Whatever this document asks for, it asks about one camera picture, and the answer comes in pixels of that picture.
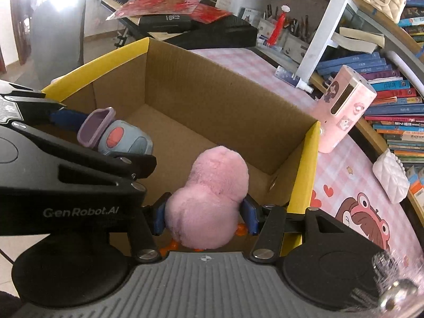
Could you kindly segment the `purple grey toy truck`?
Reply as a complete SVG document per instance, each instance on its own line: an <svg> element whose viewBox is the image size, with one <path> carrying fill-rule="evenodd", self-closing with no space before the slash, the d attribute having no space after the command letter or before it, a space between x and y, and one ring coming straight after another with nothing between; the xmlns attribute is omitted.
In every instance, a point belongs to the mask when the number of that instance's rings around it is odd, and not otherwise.
<svg viewBox="0 0 424 318"><path fill-rule="evenodd" d="M115 119L115 116L112 107L91 112L78 130L78 142L106 156L117 153L152 155L150 136L124 120Z"/></svg>

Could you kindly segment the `pink plush duck orange feet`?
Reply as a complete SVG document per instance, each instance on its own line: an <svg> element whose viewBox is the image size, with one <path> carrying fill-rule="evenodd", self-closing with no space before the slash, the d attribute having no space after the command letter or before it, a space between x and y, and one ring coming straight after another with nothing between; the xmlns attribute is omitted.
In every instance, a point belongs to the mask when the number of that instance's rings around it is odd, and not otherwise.
<svg viewBox="0 0 424 318"><path fill-rule="evenodd" d="M248 194L249 170L242 156L219 146L202 152L184 187L165 205L172 241L161 256L182 245L193 250L218 249L238 233L238 211Z"/></svg>

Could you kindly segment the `pink cartoon table mat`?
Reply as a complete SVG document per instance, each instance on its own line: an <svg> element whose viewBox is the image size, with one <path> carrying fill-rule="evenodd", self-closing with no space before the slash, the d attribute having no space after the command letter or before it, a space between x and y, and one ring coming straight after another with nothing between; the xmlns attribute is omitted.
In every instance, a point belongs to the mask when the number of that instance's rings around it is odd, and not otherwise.
<svg viewBox="0 0 424 318"><path fill-rule="evenodd" d="M309 112L316 102L306 92L275 77L275 67L253 51L242 48L196 50L203 56L281 96ZM423 227L393 205L372 172L372 151L353 128L330 154L319 154L311 203L332 216L341 216L356 232L381 242L403 269L423 263L418 232Z"/></svg>

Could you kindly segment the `yellow cardboard box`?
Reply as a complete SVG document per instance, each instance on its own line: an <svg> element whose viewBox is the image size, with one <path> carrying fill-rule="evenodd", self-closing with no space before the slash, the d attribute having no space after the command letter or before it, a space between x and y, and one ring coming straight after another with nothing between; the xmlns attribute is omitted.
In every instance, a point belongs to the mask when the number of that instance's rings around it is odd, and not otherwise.
<svg viewBox="0 0 424 318"><path fill-rule="evenodd" d="M68 73L48 98L90 113L112 107L153 140L145 203L186 183L197 156L222 145L244 158L249 194L304 213L316 175L318 122L280 95L194 52L145 38Z"/></svg>

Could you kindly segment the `white quilted pouch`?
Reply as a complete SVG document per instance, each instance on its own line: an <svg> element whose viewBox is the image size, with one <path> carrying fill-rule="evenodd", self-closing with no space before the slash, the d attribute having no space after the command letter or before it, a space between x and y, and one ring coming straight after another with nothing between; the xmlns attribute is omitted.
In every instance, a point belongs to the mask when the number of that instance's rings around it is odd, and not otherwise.
<svg viewBox="0 0 424 318"><path fill-rule="evenodd" d="M393 205L401 203L406 198L410 182L405 167L389 149L386 149L377 158L372 166L372 171Z"/></svg>

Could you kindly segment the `black electronic keyboard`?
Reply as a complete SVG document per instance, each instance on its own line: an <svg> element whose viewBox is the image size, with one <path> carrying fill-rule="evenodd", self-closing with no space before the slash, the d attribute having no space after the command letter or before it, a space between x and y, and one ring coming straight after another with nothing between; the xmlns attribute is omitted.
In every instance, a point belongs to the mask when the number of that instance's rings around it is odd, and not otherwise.
<svg viewBox="0 0 424 318"><path fill-rule="evenodd" d="M151 37L186 50L249 48L254 47L257 40L257 29L233 14L210 24L192 21L190 29L170 34L146 31L134 18L123 18L119 22L125 27L125 36L129 34L136 40Z"/></svg>

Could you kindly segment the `row of leaning books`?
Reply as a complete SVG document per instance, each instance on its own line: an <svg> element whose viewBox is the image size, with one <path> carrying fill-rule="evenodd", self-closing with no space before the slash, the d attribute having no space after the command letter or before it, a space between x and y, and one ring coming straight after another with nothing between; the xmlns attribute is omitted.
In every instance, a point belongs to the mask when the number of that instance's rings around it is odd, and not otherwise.
<svg viewBox="0 0 424 318"><path fill-rule="evenodd" d="M322 60L317 73L329 85L343 65L357 71L377 92L364 114L367 123L405 167L422 168L422 78L392 50Z"/></svg>

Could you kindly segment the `white bookshelf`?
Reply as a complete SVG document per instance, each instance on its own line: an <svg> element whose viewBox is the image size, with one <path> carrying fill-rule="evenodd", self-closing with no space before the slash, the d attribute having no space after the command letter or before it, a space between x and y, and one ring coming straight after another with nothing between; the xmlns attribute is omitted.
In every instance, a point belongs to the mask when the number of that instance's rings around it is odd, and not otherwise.
<svg viewBox="0 0 424 318"><path fill-rule="evenodd" d="M383 34L386 44L381 50L396 52L423 81L423 48L406 31L362 0L329 0L296 71L299 88L308 88L314 80L323 79L317 73L318 64L329 47L342 46L341 28L348 26Z"/></svg>

